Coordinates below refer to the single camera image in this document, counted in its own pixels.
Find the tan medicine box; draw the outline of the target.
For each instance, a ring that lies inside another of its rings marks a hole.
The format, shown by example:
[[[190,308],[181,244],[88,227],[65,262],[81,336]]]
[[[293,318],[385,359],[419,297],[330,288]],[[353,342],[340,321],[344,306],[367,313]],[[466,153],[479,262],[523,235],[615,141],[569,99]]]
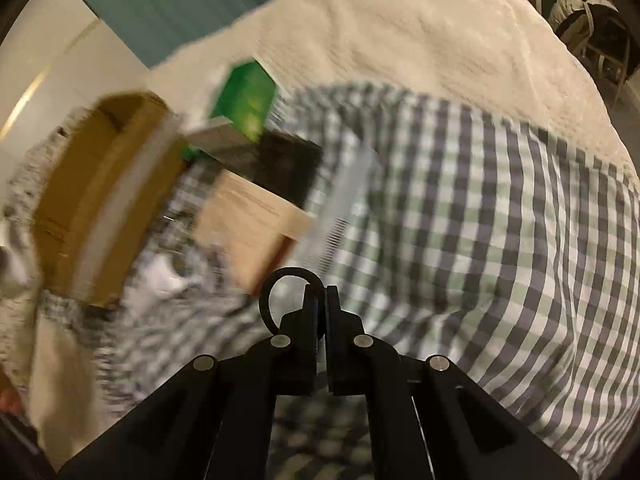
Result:
[[[196,216],[192,237],[203,248],[221,248],[234,284],[256,296],[311,225],[303,209],[224,170]]]

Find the clear plastic ruler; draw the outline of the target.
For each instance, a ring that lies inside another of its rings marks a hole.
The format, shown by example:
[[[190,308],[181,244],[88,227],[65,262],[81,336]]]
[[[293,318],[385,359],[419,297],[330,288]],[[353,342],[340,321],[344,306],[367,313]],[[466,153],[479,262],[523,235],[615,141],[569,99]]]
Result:
[[[359,193],[378,164],[378,155],[369,145],[361,145],[355,157],[338,173],[310,233],[296,250],[293,262],[322,278],[341,245],[349,226],[350,213]]]

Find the checkered grey white cloth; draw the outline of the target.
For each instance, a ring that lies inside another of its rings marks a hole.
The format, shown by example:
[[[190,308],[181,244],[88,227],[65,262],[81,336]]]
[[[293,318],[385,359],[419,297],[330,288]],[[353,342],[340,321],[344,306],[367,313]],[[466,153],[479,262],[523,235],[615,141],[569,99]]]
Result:
[[[375,164],[322,278],[399,353],[442,353],[600,479],[639,416],[639,188],[543,128],[374,84],[299,91],[268,126],[323,148],[305,204],[326,211],[360,148]],[[200,351],[266,334],[224,280],[113,313],[43,292],[42,313],[96,349],[122,416]],[[268,479],[372,479],[363,399],[278,401]]]

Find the floral black white fabric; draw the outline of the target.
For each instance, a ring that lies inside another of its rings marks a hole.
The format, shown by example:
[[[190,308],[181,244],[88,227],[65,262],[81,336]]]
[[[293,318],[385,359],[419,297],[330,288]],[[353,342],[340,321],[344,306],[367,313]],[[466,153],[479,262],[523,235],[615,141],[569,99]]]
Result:
[[[76,107],[23,156],[8,181],[1,209],[1,296],[13,298],[37,289],[41,271],[32,236],[32,222],[52,171],[88,108]]]

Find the brown cardboard box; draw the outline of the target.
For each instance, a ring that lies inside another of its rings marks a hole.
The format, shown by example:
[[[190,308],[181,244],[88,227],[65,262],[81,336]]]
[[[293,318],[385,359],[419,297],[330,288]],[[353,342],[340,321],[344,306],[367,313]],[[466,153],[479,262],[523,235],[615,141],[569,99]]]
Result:
[[[186,163],[179,118],[155,93],[104,96],[74,128],[34,213],[43,285],[111,308]]]

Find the green white medicine box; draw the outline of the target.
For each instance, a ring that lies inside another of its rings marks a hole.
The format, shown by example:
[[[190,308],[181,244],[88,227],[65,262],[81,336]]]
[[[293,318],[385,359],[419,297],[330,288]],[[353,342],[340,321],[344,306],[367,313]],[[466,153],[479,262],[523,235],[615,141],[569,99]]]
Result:
[[[233,165],[252,158],[277,92],[277,83],[254,58],[231,66],[183,115],[183,159],[207,156]]]

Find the cream quilted bed cover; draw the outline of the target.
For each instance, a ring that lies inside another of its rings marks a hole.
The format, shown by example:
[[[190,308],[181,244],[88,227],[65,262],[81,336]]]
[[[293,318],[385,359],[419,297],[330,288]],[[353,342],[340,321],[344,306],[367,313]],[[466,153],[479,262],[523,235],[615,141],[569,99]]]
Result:
[[[532,122],[636,174],[596,84],[527,0],[270,0],[145,83],[187,112],[249,58],[284,91],[386,82]]]

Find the chair with dark clothes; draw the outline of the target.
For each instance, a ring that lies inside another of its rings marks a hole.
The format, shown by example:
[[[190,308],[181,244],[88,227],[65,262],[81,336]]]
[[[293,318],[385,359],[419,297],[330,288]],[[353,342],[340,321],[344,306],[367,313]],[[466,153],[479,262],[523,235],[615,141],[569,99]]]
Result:
[[[548,22],[567,50],[597,81],[614,84],[616,104],[639,65],[639,44],[611,0],[556,0]]]

